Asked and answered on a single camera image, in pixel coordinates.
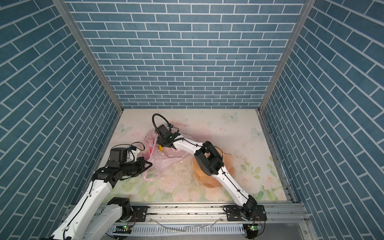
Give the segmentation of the pink plastic bag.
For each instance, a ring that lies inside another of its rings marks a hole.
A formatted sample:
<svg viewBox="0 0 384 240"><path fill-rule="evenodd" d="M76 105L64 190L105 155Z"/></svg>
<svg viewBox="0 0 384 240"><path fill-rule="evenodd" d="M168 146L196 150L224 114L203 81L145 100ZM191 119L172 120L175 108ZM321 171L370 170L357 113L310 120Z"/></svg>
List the pink plastic bag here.
<svg viewBox="0 0 384 240"><path fill-rule="evenodd" d="M142 174L147 182L158 179L171 164L181 161L188 154L173 148L160 149L157 138L158 134L155 133L155 130L151 130L144 138L143 157L152 163L152 166Z"/></svg>

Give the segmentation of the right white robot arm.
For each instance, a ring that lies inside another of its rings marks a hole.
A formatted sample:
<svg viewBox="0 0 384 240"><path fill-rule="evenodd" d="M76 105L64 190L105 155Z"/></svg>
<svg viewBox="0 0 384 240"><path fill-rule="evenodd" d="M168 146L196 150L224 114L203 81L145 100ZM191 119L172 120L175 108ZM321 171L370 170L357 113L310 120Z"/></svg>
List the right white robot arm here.
<svg viewBox="0 0 384 240"><path fill-rule="evenodd" d="M227 170L222 152L218 152L211 142L196 142L185 138L179 133L161 133L158 134L157 144L163 148L173 148L194 155L200 169L207 176L217 180L232 197L237 211L246 221L266 221L267 216L262 206L258 205L255 198L248 194L231 176Z"/></svg>

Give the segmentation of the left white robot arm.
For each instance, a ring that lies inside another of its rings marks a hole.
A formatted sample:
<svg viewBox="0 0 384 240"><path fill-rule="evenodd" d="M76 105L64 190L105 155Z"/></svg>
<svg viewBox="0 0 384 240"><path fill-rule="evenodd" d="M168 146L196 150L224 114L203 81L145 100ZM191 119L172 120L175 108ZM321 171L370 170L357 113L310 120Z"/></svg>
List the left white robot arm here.
<svg viewBox="0 0 384 240"><path fill-rule="evenodd" d="M114 197L94 221L92 218L118 181L124 177L137 177L152 165L139 157L135 161L118 161L111 166L99 168L80 201L47 239L100 240L116 222L123 223L122 227L118 227L118 234L128 234L137 222L145 222L148 207L132 207L130 199Z"/></svg>

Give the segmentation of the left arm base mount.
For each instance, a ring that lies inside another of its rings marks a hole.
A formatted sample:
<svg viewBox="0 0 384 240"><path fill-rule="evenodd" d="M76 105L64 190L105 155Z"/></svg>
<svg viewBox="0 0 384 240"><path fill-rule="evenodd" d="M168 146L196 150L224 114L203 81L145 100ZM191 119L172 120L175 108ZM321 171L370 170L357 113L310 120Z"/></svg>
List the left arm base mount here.
<svg viewBox="0 0 384 240"><path fill-rule="evenodd" d="M118 222L139 222L143 223L146 220L148 206L133 206L133 207L123 207L122 215L118 218Z"/></svg>

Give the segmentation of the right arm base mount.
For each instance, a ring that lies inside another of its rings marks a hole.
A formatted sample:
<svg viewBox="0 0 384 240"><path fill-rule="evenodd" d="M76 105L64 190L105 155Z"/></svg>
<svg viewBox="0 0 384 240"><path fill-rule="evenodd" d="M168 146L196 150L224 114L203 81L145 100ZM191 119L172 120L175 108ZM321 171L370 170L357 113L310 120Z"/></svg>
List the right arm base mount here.
<svg viewBox="0 0 384 240"><path fill-rule="evenodd" d="M227 216L227 221L229 222L239 222L239 221L264 222L267 220L265 207L263 205L257 205L256 209L252 210L250 214L246 213L245 210L243 210L237 205L225 205L222 207L222 209Z"/></svg>

